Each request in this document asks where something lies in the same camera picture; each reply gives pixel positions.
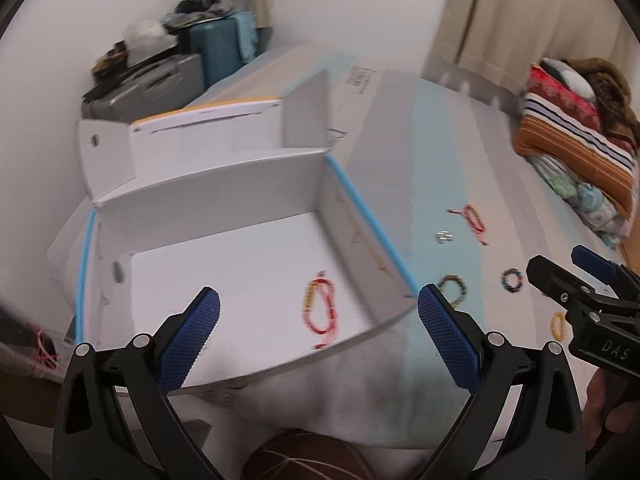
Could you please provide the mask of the right hand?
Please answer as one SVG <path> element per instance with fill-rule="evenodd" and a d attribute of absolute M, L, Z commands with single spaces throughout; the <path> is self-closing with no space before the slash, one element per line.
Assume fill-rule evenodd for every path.
<path fill-rule="evenodd" d="M 585 431 L 585 447 L 590 451 L 596 444 L 603 429 L 612 434 L 624 434 L 636 414 L 633 403 L 626 403 L 614 408 L 607 415 L 604 414 L 606 396 L 606 373 L 597 370 L 591 378 L 587 388 L 587 401 L 582 410 L 582 424 Z"/>

